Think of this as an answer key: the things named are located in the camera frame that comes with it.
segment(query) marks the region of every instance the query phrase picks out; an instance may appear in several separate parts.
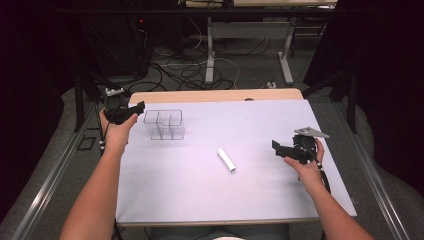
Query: clear plastic container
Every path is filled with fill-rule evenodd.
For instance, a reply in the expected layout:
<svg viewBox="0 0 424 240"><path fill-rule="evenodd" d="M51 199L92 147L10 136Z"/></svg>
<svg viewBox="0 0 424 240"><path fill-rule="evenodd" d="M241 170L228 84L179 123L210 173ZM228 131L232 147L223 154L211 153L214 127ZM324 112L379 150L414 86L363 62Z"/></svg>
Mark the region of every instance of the clear plastic container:
<svg viewBox="0 0 424 240"><path fill-rule="evenodd" d="M181 110L148 110L143 122L152 140L184 139L185 129Z"/></svg>

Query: wooden table edge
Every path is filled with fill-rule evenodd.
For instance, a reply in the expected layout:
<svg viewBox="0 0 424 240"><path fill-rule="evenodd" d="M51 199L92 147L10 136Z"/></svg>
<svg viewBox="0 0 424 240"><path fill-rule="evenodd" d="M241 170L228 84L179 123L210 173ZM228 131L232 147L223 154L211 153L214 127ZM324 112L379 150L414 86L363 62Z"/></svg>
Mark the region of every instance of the wooden table edge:
<svg viewBox="0 0 424 240"><path fill-rule="evenodd" d="M207 90L136 92L129 103L183 103L183 102L224 102L252 100L303 100L299 89L248 89L248 90Z"/></svg>

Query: white table frame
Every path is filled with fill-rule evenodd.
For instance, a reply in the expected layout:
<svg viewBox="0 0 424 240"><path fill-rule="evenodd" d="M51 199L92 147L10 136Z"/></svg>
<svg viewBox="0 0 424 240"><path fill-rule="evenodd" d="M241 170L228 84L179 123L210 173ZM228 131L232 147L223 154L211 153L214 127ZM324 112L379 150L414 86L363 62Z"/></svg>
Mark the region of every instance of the white table frame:
<svg viewBox="0 0 424 240"><path fill-rule="evenodd" d="M220 7L218 3L205 3L186 1L187 6L196 8ZM298 7L298 6L325 6L334 5L337 1L322 0L235 0L235 7ZM206 83L212 83L214 78L215 52L213 51L214 38L274 38L284 39L283 50L278 52L281 69L286 84L293 84L293 77L287 61L290 45L293 39L296 18L290 18L289 22L212 22L208 17L208 60L206 69Z"/></svg>

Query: table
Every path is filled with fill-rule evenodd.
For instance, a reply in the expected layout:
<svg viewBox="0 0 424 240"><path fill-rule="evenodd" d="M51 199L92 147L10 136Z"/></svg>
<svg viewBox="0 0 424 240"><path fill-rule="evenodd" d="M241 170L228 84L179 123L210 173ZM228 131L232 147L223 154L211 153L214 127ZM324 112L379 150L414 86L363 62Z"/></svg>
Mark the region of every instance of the table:
<svg viewBox="0 0 424 240"><path fill-rule="evenodd" d="M337 0L234 0L234 7L305 7L335 5ZM186 1L187 7L216 8L221 3L208 1ZM206 69L207 83L213 82L213 68L215 52L213 51L213 38L275 38L284 39L283 51L278 52L280 65L283 70L285 82L293 84L293 77L287 62L287 55L296 26L296 18L289 22L212 22L208 17L208 61Z"/></svg>
<svg viewBox="0 0 424 240"><path fill-rule="evenodd" d="M271 140L292 145L294 129L319 130L309 103L296 89L134 93L146 111L181 109L183 140L151 140L143 115L122 157L117 222L122 226L182 226L317 220L296 172L275 156ZM326 151L332 194L355 209ZM236 170L229 172L216 150Z"/></svg>

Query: wrist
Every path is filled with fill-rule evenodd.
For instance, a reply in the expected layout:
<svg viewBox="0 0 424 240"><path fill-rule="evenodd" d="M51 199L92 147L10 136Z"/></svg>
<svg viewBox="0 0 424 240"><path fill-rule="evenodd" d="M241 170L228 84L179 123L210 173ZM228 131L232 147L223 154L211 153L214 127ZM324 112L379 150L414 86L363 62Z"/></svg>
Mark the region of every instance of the wrist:
<svg viewBox="0 0 424 240"><path fill-rule="evenodd" d="M324 184L322 182L317 182L313 185L310 185L306 188L306 191L309 193L309 195L313 196L316 194L321 194L323 192L328 192L325 188Z"/></svg>
<svg viewBox="0 0 424 240"><path fill-rule="evenodd" d="M122 155L124 154L124 151L125 151L125 148L106 146L105 151L103 152L103 155L107 155L107 156L115 157L115 158L121 158Z"/></svg>

